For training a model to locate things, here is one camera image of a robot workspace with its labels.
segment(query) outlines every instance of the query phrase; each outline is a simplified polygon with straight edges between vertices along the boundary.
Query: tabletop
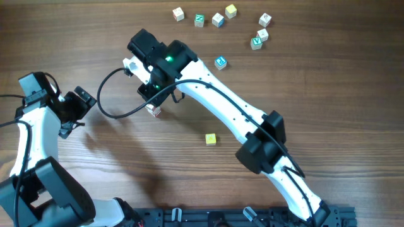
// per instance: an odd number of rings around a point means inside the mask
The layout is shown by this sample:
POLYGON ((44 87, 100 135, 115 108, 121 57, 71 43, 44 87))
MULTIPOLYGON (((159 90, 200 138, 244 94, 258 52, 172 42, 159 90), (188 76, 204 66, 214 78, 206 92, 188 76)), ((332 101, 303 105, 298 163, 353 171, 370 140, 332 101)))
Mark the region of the tabletop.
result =
MULTIPOLYGON (((359 226, 404 226, 402 1, 73 2, 0 5, 0 94, 22 95, 18 78, 43 71, 64 94, 80 85, 95 96, 145 28, 167 45, 183 41, 246 102, 283 115, 285 145, 320 198, 355 207, 359 226), (232 19, 229 4, 237 8, 232 19), (177 7, 185 12, 179 22, 177 7), (194 26, 196 13, 205 15, 203 28, 194 26), (211 23, 216 13, 225 17, 221 28, 211 23), (251 50, 263 13, 272 16, 270 37, 251 50), (228 61, 221 71, 220 55, 228 61)), ((140 105, 140 84, 113 76, 101 95, 106 111, 140 105)), ((1 122, 20 105, 1 98, 1 122)), ((93 107, 82 121, 59 138, 59 161, 92 198, 120 197, 132 207, 286 206, 268 179, 237 161, 240 143, 191 97, 167 99, 157 119, 142 110, 114 120, 93 107), (207 133, 217 135, 216 146, 206 146, 207 133)), ((17 126, 0 129, 1 180, 18 140, 17 126)), ((0 226, 11 225, 1 210, 0 226)))

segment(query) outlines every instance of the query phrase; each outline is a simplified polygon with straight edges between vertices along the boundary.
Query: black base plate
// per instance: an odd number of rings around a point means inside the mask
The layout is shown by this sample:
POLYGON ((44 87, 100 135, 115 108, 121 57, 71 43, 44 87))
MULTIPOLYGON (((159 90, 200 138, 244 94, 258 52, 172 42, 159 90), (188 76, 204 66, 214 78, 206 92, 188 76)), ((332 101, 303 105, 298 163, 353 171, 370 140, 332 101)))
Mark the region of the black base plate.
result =
MULTIPOLYGON (((329 206, 331 214, 322 227, 356 227, 356 214, 353 207, 329 206)), ((182 210, 181 222, 171 221, 172 210, 163 209, 134 209, 142 218, 144 227, 208 227, 210 212, 222 212, 226 222, 231 227, 257 227, 250 222, 242 209, 210 209, 210 210, 182 210)), ((270 209, 255 209, 258 219, 265 227, 301 227, 303 223, 291 218, 287 207, 273 207, 270 209)))

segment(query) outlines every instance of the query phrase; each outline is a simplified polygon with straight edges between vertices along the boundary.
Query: cube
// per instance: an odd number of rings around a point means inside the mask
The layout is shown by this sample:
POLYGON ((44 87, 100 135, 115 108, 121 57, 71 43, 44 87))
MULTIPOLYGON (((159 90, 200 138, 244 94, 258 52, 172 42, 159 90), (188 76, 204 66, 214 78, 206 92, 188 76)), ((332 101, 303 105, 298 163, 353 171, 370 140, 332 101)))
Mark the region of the cube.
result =
POLYGON ((205 139, 206 139, 207 146, 216 145, 216 134, 215 133, 206 134, 205 139))
POLYGON ((153 117, 159 117, 162 109, 160 107, 155 107, 153 104, 147 104, 146 109, 153 117))
POLYGON ((271 17, 270 15, 264 13, 264 14, 260 17, 258 23, 259 23, 260 25, 262 25, 264 28, 266 28, 266 27, 270 24, 271 18, 272 18, 272 17, 271 17))
POLYGON ((225 18, 222 15, 220 15, 219 13, 216 13, 214 15, 214 17, 212 18, 212 23, 216 27, 220 28, 225 23, 225 18))
POLYGON ((261 41, 261 38, 256 37, 251 39, 251 48, 253 50, 258 50, 263 46, 263 42, 261 41))
POLYGON ((199 14, 195 15, 195 26, 202 28, 204 23, 205 23, 205 16, 199 14))
POLYGON ((261 38, 262 42, 267 41, 269 36, 265 28, 257 32, 257 37, 261 38))
POLYGON ((237 9, 235 8, 235 6, 233 4, 226 7, 226 16, 229 19, 232 19, 233 17, 235 17, 236 14, 237 14, 237 9))
POLYGON ((185 18, 184 12, 182 11, 181 7, 172 10, 172 14, 174 15, 174 19, 178 22, 185 18))
POLYGON ((227 65, 227 61, 223 56, 216 58, 215 66, 217 69, 222 70, 224 67, 226 67, 226 65, 227 65))

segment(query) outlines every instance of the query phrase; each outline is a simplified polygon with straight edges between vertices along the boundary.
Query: yellow cube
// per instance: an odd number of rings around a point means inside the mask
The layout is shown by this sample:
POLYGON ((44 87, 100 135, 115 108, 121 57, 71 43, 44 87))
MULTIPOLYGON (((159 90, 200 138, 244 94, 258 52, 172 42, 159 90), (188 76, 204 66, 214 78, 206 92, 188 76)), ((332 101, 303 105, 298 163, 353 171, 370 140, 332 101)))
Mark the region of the yellow cube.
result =
POLYGON ((226 16, 231 19, 233 17, 235 17, 237 14, 237 9, 235 8, 235 6, 233 4, 231 4, 230 6, 226 7, 226 16))
POLYGON ((207 146, 216 145, 216 134, 215 133, 206 134, 205 139, 206 139, 207 146))

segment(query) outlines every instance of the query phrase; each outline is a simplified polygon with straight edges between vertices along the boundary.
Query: wooden table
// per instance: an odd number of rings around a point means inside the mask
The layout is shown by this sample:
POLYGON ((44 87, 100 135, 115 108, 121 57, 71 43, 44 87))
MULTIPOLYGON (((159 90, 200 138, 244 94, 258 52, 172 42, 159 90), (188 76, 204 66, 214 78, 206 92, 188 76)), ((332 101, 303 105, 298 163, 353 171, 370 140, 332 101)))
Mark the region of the wooden table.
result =
MULTIPOLYGON (((93 96, 122 60, 130 38, 146 28, 166 44, 178 39, 251 105, 284 116, 287 147, 306 182, 328 202, 355 206, 360 226, 404 226, 404 4, 401 1, 184 1, 181 3, 0 6, 0 94, 22 95, 18 78, 54 75, 63 93, 93 96), (211 17, 234 3, 220 29, 211 17), (181 7, 185 20, 172 10, 181 7), (249 42, 272 15, 269 41, 249 42), (208 20, 194 27, 194 15, 208 20), (214 59, 227 58, 219 71, 214 59)), ((119 114, 142 103, 140 81, 114 76, 102 93, 119 114)), ((20 100, 0 99, 1 122, 20 100)), ((94 107, 85 127, 59 140, 59 161, 93 198, 121 197, 133 207, 284 206, 276 188, 244 168, 240 144, 188 97, 167 100, 161 119, 146 110, 122 120, 94 107), (218 144, 205 145, 216 133, 218 144)), ((0 129, 0 177, 14 165, 19 132, 0 129)), ((4 211, 0 226, 11 226, 4 211)))

